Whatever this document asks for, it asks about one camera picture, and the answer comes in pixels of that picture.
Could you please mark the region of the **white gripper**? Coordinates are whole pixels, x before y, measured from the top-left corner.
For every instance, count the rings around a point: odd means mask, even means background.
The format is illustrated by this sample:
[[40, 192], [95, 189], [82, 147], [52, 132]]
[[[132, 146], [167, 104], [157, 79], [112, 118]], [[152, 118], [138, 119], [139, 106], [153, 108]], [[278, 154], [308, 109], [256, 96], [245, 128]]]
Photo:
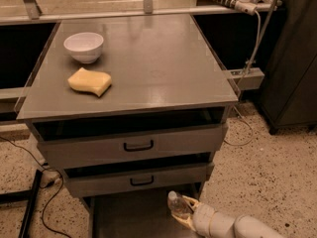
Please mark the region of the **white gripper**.
[[178, 221], [182, 226], [196, 231], [199, 235], [207, 238], [216, 238], [211, 224], [216, 210], [207, 204], [200, 203], [196, 198], [184, 195], [182, 197], [186, 204], [194, 211], [193, 216], [189, 213], [185, 214], [172, 214], [171, 216]]

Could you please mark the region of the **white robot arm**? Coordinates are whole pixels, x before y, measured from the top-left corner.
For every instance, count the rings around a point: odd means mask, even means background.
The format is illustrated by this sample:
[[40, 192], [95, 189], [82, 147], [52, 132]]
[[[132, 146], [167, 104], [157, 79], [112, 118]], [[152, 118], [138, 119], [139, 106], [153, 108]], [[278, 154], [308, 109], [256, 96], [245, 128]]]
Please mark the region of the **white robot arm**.
[[185, 195], [170, 194], [167, 205], [175, 220], [204, 238], [284, 238], [250, 215], [231, 217]]

